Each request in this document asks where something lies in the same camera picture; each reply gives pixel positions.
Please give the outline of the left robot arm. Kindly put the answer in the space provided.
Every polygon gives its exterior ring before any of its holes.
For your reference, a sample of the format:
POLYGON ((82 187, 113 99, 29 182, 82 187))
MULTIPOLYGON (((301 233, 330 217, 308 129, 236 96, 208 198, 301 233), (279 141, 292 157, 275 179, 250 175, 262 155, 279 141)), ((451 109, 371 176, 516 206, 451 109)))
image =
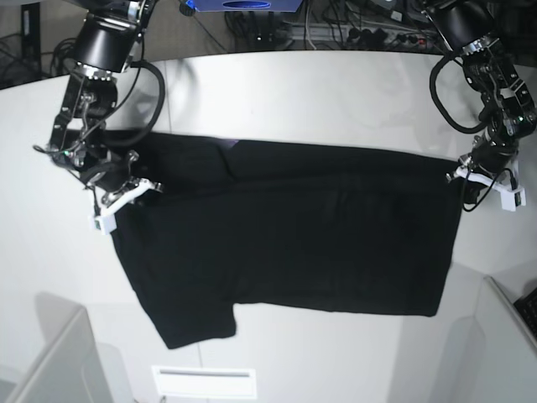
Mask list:
POLYGON ((462 167, 497 180, 519 150, 519 141, 536 131, 536 105, 509 57, 493 16, 481 1, 423 1, 422 13, 442 38, 446 52, 429 79, 433 103, 449 126, 475 134, 472 151, 460 158, 462 167), (459 60, 467 84, 480 94, 483 109, 477 124, 458 123, 443 105, 437 78, 459 60))

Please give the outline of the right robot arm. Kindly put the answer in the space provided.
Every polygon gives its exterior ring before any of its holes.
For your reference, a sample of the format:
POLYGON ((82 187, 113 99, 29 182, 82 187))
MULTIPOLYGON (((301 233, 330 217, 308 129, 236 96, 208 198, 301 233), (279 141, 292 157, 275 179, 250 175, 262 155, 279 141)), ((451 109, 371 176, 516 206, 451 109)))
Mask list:
POLYGON ((165 82, 161 71, 143 57, 144 35, 154 12, 154 1, 85 1, 85 22, 74 43, 65 95, 50 140, 34 150, 50 157, 81 184, 104 195, 98 207, 119 207, 161 185, 132 172, 138 160, 133 146, 152 131, 162 112, 165 82), (118 97, 115 76, 129 68, 148 71, 158 82, 152 117, 135 133, 108 132, 107 120, 125 103, 118 97))

